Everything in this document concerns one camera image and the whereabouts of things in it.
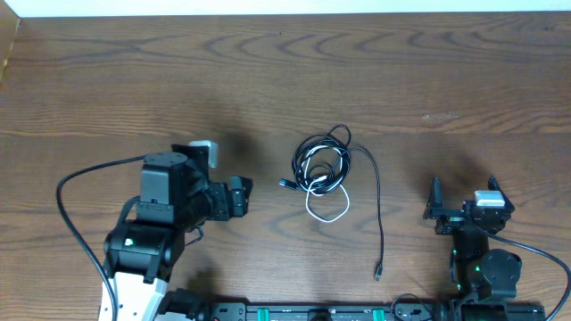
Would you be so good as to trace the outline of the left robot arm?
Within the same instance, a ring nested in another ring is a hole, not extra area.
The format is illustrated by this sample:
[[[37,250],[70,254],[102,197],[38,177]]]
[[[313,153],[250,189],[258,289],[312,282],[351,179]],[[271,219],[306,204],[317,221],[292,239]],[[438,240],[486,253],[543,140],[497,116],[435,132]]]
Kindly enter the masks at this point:
[[[209,179],[203,147],[176,145],[143,158],[140,194],[129,200],[104,244],[101,320],[212,320],[214,307],[195,292],[171,291],[172,270],[190,245],[186,234],[207,221],[241,218],[253,182]]]

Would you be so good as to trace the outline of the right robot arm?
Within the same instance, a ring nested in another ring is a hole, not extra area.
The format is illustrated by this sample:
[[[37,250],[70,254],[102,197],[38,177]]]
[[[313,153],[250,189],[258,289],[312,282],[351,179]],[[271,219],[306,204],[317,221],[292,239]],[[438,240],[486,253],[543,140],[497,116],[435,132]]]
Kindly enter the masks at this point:
[[[434,306],[434,320],[545,318],[544,307],[513,302],[521,277],[521,258],[489,246],[489,239],[506,226],[514,210],[494,177],[489,178],[485,190],[474,191],[474,197],[458,210],[444,206],[441,181],[437,177],[432,181],[423,218],[435,221],[436,234],[452,237],[450,275],[458,287],[456,296]]]

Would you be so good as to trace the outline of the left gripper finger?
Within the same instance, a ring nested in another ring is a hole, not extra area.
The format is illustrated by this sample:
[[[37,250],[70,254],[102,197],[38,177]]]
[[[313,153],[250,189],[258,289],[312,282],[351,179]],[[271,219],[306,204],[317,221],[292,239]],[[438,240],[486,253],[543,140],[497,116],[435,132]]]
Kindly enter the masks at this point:
[[[242,218],[248,212],[248,198],[243,195],[234,195],[232,197],[232,218]]]
[[[252,191],[252,180],[247,177],[234,176],[228,180],[229,188],[232,191],[243,191],[244,193],[250,193]]]

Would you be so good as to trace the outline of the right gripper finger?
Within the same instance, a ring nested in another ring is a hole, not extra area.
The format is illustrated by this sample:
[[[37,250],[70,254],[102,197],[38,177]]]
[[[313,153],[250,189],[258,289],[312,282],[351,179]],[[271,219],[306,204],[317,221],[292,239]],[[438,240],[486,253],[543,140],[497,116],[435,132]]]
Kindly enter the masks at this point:
[[[438,177],[435,177],[432,181],[431,192],[423,213],[423,219],[438,219],[443,213],[441,182]]]
[[[505,193],[502,191],[495,175],[491,175],[490,178],[488,179],[487,188],[489,191],[497,191],[500,192],[502,196],[505,196]]]

